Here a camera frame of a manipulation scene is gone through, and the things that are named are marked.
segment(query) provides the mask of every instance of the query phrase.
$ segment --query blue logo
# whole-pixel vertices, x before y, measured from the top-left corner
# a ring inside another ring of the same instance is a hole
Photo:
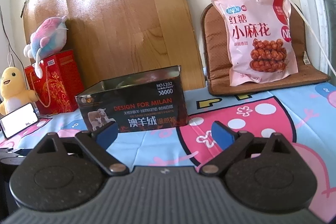
[[[234,6],[234,7],[230,7],[226,9],[226,12],[228,14],[235,14],[235,13],[239,13],[241,11],[241,8],[239,6]]]

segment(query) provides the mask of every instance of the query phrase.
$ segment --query yellow plush toy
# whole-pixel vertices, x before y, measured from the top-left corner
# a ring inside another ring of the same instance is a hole
[[[3,102],[0,104],[2,115],[38,100],[35,91],[26,89],[21,71],[15,67],[8,67],[4,70],[1,76],[0,93],[3,97]]]

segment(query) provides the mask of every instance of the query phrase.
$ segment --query gray ribbed surface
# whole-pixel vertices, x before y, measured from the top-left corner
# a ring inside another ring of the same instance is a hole
[[[272,216],[247,209],[216,178],[193,167],[136,167],[110,178],[102,192],[59,213],[20,209],[3,224],[322,224],[308,210]]]

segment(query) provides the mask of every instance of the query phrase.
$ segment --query round red logo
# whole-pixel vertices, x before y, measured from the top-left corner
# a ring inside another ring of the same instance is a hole
[[[281,28],[281,35],[286,42],[291,42],[292,41],[291,33],[290,33],[289,28],[287,26],[283,26]]]

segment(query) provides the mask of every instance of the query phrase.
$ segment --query white polka dot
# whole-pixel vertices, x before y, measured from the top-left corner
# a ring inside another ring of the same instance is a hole
[[[271,136],[272,133],[274,133],[275,130],[272,128],[265,128],[264,130],[261,131],[261,135],[264,138],[269,138]]]
[[[40,121],[36,126],[37,127],[41,127],[41,126],[43,126],[45,124],[45,121]]]
[[[204,122],[203,118],[201,118],[201,117],[195,117],[195,118],[190,119],[189,124],[191,126],[199,126],[203,122]]]
[[[254,110],[259,114],[269,115],[276,112],[277,108],[271,104],[259,104],[254,108]]]
[[[227,123],[227,126],[231,129],[241,129],[246,125],[246,122],[242,119],[232,119]]]

